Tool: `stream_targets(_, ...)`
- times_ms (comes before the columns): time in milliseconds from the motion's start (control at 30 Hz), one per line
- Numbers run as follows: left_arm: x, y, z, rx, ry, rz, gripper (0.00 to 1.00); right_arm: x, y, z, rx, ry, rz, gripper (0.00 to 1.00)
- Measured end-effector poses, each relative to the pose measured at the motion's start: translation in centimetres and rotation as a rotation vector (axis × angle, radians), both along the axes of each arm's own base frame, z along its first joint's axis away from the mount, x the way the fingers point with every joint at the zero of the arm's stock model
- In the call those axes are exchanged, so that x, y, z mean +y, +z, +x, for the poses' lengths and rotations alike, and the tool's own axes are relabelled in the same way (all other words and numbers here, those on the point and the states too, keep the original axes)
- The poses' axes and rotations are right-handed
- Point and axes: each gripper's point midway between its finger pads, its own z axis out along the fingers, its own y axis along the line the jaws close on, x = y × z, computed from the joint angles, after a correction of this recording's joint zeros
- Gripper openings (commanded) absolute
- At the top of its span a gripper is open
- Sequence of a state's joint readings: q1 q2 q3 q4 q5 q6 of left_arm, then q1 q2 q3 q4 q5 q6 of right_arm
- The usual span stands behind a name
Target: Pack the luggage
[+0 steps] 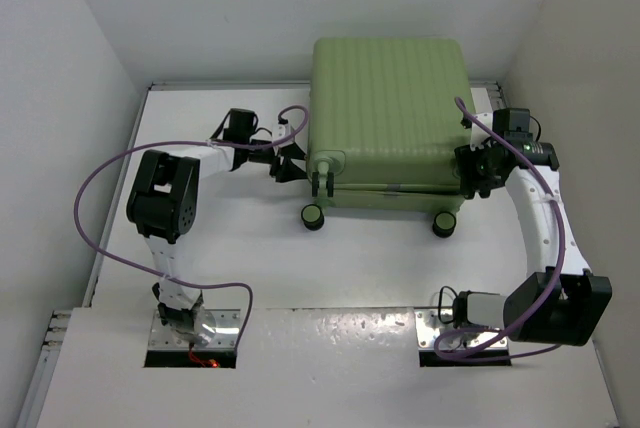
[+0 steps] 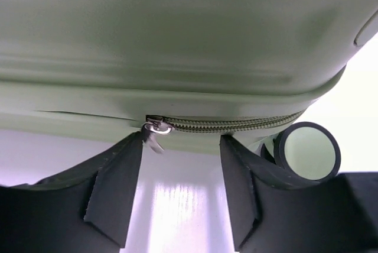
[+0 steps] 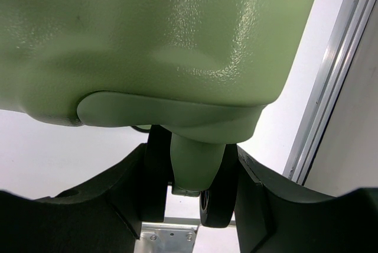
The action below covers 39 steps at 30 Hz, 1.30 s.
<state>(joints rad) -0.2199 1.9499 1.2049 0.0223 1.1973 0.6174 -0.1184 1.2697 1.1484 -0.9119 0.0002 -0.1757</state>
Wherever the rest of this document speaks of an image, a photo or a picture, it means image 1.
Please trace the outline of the light green suitcase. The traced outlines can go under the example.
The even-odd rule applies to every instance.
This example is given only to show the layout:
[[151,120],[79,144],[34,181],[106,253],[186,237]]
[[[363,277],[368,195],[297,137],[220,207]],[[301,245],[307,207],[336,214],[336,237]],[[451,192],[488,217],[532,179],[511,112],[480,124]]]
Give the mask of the light green suitcase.
[[336,208],[422,212],[450,237],[464,202],[454,151],[474,107],[460,44],[434,37],[325,37],[312,53],[304,225]]

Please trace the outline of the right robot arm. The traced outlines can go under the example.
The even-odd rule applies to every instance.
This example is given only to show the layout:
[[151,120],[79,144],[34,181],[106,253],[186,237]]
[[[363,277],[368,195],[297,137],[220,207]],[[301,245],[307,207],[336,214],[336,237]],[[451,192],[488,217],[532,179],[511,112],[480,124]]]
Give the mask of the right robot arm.
[[462,100],[468,144],[455,150],[463,197],[486,199],[505,189],[516,209],[526,253],[526,278],[508,296],[459,292],[450,324],[505,333],[514,342],[583,346],[612,299],[612,285],[593,273],[580,252],[560,193],[560,163],[552,144],[530,131],[527,109],[473,115]]

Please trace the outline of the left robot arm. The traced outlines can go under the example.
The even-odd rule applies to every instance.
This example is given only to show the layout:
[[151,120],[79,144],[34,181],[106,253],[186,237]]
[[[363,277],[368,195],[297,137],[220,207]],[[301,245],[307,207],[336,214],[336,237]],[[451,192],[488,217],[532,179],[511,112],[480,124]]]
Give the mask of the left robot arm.
[[203,290],[186,280],[192,265],[185,236],[197,215],[199,188],[215,175],[247,162],[266,164],[270,176],[286,183],[301,177],[287,169],[304,151],[295,138],[309,121],[302,106],[282,110],[268,139],[258,139],[258,115],[232,108],[211,137],[179,149],[144,151],[126,205],[126,216],[151,251],[159,281],[153,288],[161,322],[181,338],[202,343],[213,324],[206,320]]

